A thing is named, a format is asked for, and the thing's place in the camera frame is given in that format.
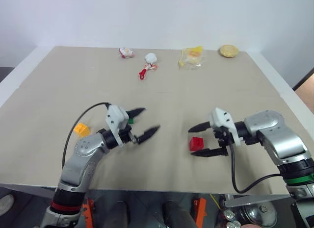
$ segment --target beige tabletop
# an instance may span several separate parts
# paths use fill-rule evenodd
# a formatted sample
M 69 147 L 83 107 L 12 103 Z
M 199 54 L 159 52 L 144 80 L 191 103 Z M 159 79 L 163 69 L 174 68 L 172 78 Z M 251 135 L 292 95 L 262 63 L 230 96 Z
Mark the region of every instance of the beige tabletop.
M 56 186 L 65 139 L 73 122 L 89 106 L 103 101 L 124 107 L 146 107 L 135 119 L 134 134 L 160 124 L 146 143 L 113 149 L 104 157 L 91 188 L 233 193 L 230 157 L 193 157 L 188 129 L 205 122 L 220 107 L 235 122 L 262 110 L 280 112 L 301 136 L 312 155 L 314 142 L 274 87 L 245 52 L 232 59 L 207 51 L 202 66 L 179 70 L 180 51 L 134 50 L 121 59 L 117 49 L 56 47 L 0 108 L 0 183 Z M 141 81 L 144 56 L 155 52 L 158 69 Z M 106 127 L 105 107 L 82 122 L 93 132 Z M 217 147 L 208 130 L 205 145 Z M 78 137 L 73 134 L 67 158 Z M 259 177 L 278 173 L 259 144 L 236 149 L 240 189 Z M 251 194 L 286 194 L 280 177 L 260 183 Z

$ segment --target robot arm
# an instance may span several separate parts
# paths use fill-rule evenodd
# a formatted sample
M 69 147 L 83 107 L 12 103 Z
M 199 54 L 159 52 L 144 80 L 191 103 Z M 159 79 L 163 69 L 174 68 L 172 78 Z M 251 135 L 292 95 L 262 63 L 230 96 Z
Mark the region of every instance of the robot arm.
M 81 214 L 84 196 L 89 188 L 98 162 L 116 146 L 132 141 L 141 144 L 159 128 L 153 127 L 136 137 L 131 133 L 128 119 L 140 114 L 144 108 L 125 111 L 116 105 L 108 107 L 106 121 L 110 130 L 100 130 L 81 138 L 74 153 L 62 169 L 58 188 L 47 208 L 40 228 L 74 227 Z
M 225 155 L 229 140 L 236 145 L 240 145 L 241 141 L 247 145 L 260 142 L 278 167 L 290 195 L 295 199 L 314 198 L 314 162 L 300 137 L 285 125 L 281 114 L 267 110 L 234 123 L 228 112 L 216 108 L 210 114 L 209 122 L 192 127 L 189 132 L 210 127 Z M 205 149 L 204 155 L 211 156 L 211 151 Z M 193 155 L 203 156 L 202 153 L 195 152 Z

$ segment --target red toy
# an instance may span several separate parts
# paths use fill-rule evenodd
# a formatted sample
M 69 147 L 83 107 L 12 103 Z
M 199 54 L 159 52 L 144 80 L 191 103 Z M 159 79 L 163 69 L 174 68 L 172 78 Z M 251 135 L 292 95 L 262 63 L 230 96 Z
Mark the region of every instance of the red toy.
M 193 136 L 190 140 L 190 151 L 199 151 L 204 148 L 204 139 Z

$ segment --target white ball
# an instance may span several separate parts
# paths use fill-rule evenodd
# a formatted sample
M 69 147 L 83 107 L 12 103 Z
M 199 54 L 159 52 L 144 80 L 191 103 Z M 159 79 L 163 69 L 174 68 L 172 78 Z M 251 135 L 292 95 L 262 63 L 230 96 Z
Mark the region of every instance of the white ball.
M 148 64 L 153 64 L 157 62 L 157 56 L 155 55 L 155 53 L 148 53 L 145 56 L 145 60 Z

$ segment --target red block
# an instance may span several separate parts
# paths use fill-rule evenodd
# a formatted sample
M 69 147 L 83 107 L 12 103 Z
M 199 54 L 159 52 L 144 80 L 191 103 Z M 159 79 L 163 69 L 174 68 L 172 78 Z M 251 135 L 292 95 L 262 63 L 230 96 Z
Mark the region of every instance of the red block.
M 190 151 L 199 151 L 204 148 L 204 139 L 193 136 L 190 140 Z

